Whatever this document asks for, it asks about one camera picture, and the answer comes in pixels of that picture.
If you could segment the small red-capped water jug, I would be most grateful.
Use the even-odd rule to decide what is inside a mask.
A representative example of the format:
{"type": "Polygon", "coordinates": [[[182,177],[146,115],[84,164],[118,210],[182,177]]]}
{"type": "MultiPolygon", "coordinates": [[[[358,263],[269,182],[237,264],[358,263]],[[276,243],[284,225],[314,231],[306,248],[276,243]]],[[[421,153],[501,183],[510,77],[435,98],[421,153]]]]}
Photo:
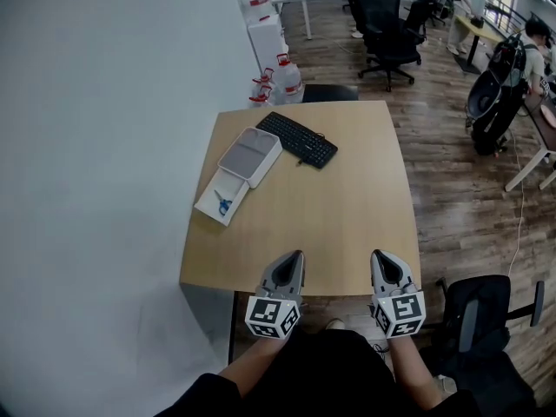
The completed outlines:
{"type": "Polygon", "coordinates": [[[258,97],[260,94],[266,94],[268,90],[272,91],[275,88],[275,81],[273,74],[275,71],[269,67],[265,68],[259,77],[252,80],[253,89],[252,96],[258,97]]]}
{"type": "Polygon", "coordinates": [[[250,108],[271,107],[274,105],[273,89],[268,85],[256,85],[248,98],[250,108]]]}

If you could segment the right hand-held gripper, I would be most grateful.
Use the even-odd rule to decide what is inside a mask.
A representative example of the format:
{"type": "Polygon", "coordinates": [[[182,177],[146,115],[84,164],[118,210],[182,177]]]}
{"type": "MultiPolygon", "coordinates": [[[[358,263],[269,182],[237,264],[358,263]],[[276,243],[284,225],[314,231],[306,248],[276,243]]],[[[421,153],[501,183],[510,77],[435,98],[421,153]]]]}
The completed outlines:
{"type": "Polygon", "coordinates": [[[417,334],[426,319],[423,292],[409,265],[400,257],[376,249],[370,258],[374,294],[371,315],[387,339],[417,334]]]}

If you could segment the person's black clothing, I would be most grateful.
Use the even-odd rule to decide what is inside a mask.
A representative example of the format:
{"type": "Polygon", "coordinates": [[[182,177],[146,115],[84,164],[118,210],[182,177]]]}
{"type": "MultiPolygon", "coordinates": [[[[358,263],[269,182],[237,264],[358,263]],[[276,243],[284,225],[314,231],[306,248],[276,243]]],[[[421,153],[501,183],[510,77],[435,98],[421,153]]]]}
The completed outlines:
{"type": "Polygon", "coordinates": [[[481,417],[464,390],[441,394],[429,411],[418,407],[397,384],[392,359],[353,330],[297,328],[287,340],[246,396],[219,373],[202,374],[155,417],[481,417]]]}

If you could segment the light wooden table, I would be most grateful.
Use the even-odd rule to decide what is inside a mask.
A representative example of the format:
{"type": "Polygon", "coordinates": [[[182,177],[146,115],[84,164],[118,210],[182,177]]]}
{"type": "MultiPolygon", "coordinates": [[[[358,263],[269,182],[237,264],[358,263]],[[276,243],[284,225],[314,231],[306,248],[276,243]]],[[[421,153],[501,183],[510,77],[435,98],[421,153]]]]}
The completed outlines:
{"type": "Polygon", "coordinates": [[[379,248],[420,274],[420,253],[405,165],[384,101],[301,103],[277,112],[323,134],[337,153],[323,169],[282,153],[230,224],[194,211],[185,242],[184,285],[251,292],[264,268],[296,249],[306,257],[302,295],[326,297],[303,316],[319,327],[332,316],[373,342],[370,255],[379,248]]]}

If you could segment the person's left forearm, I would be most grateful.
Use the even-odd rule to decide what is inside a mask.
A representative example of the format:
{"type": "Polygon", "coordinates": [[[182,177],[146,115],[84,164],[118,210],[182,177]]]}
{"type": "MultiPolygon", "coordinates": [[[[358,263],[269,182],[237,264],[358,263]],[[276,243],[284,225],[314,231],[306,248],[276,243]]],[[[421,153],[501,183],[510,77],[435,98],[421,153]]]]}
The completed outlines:
{"type": "Polygon", "coordinates": [[[261,338],[218,375],[236,384],[241,397],[246,396],[266,373],[287,339],[261,338]]]}

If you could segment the white desk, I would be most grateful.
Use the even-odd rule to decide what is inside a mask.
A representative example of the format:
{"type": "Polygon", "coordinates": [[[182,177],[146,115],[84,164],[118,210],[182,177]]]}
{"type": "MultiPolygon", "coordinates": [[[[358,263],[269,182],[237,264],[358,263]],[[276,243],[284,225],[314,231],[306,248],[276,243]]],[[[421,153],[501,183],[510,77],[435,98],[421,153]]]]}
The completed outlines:
{"type": "Polygon", "coordinates": [[[272,4],[277,5],[279,3],[300,3],[303,11],[304,23],[305,23],[305,31],[306,31],[306,38],[308,40],[312,40],[312,30],[310,25],[310,18],[308,13],[308,3],[307,0],[271,0],[272,4]]]}

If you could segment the blue-handled scissors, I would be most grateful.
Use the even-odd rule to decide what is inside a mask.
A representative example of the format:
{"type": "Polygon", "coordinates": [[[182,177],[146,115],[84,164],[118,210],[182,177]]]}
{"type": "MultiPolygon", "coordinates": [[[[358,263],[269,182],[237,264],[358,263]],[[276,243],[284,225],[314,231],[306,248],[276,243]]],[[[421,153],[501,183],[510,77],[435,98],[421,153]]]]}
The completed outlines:
{"type": "Polygon", "coordinates": [[[225,216],[231,206],[231,204],[233,203],[232,200],[226,199],[224,196],[222,196],[216,189],[214,190],[215,195],[218,199],[219,202],[219,208],[218,211],[220,213],[220,215],[225,216]]]}

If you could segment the large red-capped water jug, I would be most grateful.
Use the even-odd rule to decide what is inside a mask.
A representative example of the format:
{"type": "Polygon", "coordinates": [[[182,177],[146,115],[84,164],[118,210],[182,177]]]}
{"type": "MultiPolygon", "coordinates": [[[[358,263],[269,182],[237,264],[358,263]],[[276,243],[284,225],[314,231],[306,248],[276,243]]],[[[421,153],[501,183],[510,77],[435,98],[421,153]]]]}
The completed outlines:
{"type": "Polygon", "coordinates": [[[278,69],[275,73],[275,82],[283,92],[284,103],[301,103],[304,87],[299,68],[291,61],[288,53],[279,54],[276,59],[278,69]]]}

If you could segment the dark brown desk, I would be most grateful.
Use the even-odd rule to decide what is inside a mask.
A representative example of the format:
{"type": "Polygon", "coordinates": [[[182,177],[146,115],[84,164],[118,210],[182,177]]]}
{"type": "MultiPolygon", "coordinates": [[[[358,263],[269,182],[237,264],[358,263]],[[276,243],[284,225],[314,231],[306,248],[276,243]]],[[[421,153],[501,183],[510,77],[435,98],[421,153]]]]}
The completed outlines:
{"type": "Polygon", "coordinates": [[[538,95],[529,95],[525,99],[525,111],[533,122],[535,132],[539,139],[539,150],[525,165],[525,167],[504,187],[506,192],[514,189],[523,179],[528,176],[547,155],[556,156],[556,129],[552,129],[546,124],[539,112],[540,106],[550,104],[556,108],[556,105],[549,99],[538,95]]]}

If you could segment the person's right forearm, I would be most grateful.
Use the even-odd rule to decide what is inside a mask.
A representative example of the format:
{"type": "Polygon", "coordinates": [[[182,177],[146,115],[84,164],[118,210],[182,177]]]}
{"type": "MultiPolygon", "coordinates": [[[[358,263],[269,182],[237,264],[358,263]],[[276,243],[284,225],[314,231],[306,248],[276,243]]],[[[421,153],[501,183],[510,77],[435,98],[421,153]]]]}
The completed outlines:
{"type": "Polygon", "coordinates": [[[442,402],[440,390],[422,360],[411,336],[387,340],[394,377],[413,402],[425,411],[442,402]]]}

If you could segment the black computer keyboard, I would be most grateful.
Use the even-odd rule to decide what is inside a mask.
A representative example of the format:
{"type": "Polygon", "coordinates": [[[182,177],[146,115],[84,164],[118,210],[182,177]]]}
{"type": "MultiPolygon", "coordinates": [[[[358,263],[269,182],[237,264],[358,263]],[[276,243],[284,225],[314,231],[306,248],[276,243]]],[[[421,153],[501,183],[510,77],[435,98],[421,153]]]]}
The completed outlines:
{"type": "Polygon", "coordinates": [[[335,156],[338,147],[323,134],[301,125],[292,119],[270,112],[256,128],[277,136],[282,148],[298,159],[298,164],[307,164],[316,169],[324,168],[335,156]]]}

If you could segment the white drawer box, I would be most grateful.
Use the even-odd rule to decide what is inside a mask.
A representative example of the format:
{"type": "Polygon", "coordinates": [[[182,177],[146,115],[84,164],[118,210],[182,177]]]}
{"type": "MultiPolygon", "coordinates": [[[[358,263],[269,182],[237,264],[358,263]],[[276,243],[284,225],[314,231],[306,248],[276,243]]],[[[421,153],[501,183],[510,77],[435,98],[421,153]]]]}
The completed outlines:
{"type": "Polygon", "coordinates": [[[256,189],[282,152],[280,139],[268,132],[248,127],[237,136],[217,163],[217,170],[194,208],[228,226],[244,197],[256,189]],[[232,200],[227,214],[220,215],[214,190],[232,200]]]}

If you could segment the black metal railing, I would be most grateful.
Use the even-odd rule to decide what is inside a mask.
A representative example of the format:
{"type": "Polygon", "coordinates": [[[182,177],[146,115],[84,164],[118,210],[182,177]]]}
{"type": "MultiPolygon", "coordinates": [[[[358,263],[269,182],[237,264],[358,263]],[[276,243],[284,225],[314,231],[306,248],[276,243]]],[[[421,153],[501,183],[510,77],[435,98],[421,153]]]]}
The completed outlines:
{"type": "Polygon", "coordinates": [[[486,21],[502,34],[513,34],[525,28],[529,19],[545,22],[556,40],[556,0],[486,0],[486,21]]]}

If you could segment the white carton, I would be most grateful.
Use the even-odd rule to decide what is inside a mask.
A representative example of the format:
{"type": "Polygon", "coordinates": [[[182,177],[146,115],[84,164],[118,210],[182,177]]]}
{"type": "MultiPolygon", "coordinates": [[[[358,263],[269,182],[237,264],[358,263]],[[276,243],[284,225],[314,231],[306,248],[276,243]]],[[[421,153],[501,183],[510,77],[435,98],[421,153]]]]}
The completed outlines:
{"type": "Polygon", "coordinates": [[[247,29],[260,71],[277,71],[277,57],[288,53],[280,17],[277,14],[268,16],[262,21],[249,23],[247,29]]]}

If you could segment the yellow desk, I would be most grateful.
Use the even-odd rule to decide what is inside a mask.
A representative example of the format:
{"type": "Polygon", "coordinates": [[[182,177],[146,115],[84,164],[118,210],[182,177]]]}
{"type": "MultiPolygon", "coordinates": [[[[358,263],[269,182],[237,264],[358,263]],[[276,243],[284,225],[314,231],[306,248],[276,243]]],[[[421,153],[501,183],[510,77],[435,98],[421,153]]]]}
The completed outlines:
{"type": "Polygon", "coordinates": [[[460,66],[461,70],[474,75],[479,75],[480,71],[473,65],[473,58],[477,50],[479,40],[486,39],[494,44],[502,42],[505,38],[497,31],[494,30],[487,22],[484,22],[481,28],[473,25],[471,20],[457,15],[456,20],[459,24],[466,26],[473,35],[473,43],[471,49],[468,51],[467,57],[454,56],[455,62],[460,66]]]}

